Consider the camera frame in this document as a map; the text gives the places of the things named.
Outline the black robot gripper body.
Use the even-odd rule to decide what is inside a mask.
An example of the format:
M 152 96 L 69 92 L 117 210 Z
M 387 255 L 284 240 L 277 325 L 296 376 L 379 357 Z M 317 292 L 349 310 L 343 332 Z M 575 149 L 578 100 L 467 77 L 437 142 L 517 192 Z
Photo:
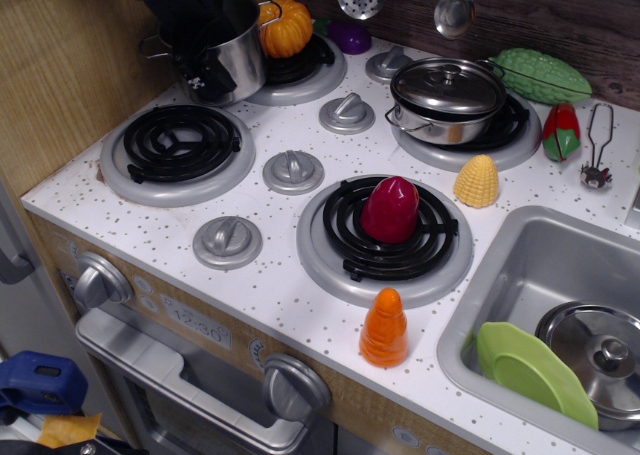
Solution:
M 235 31 L 224 13 L 224 0 L 140 0 L 160 23 L 160 33 L 169 45 L 179 45 L 199 35 L 224 43 Z

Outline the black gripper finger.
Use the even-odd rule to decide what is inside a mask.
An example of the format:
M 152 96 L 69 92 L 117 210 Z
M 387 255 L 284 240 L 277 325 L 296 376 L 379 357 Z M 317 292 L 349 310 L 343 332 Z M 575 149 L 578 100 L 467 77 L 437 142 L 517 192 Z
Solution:
M 173 50 L 174 65 L 199 99 L 213 100 L 211 60 L 204 42 L 182 44 Z
M 225 42 L 225 36 L 216 31 L 205 30 L 199 36 L 198 66 L 205 91 L 234 91 L 237 88 L 218 50 Z

